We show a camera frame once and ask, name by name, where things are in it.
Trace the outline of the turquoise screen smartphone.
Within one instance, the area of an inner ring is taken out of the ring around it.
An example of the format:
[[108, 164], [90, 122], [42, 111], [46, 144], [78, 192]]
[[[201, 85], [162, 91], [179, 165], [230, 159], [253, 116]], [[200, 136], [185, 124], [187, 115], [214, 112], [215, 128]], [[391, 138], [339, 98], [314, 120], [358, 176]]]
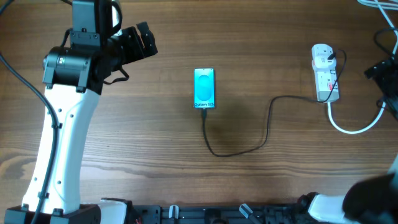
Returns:
[[215, 70], [196, 68], [193, 73], [193, 107], [210, 109], [216, 107]]

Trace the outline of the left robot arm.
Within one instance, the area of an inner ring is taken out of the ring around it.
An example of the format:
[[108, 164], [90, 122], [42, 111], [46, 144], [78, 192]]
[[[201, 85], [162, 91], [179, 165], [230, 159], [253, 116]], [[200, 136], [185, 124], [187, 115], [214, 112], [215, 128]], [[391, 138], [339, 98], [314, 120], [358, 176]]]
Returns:
[[44, 57], [44, 127], [34, 173], [6, 223], [139, 223], [131, 201], [80, 200], [86, 136], [102, 89], [113, 72], [157, 53], [146, 22], [122, 28], [118, 1], [72, 1], [73, 25]]

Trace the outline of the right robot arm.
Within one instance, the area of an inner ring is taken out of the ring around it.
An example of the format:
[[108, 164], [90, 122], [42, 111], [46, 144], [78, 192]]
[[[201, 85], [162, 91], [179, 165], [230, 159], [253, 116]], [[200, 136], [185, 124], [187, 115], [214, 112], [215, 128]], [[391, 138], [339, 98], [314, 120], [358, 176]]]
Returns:
[[[387, 110], [397, 118], [397, 57], [364, 72], [383, 93]], [[397, 223], [397, 159], [387, 174], [354, 184], [344, 196], [314, 196], [309, 215], [328, 223]]]

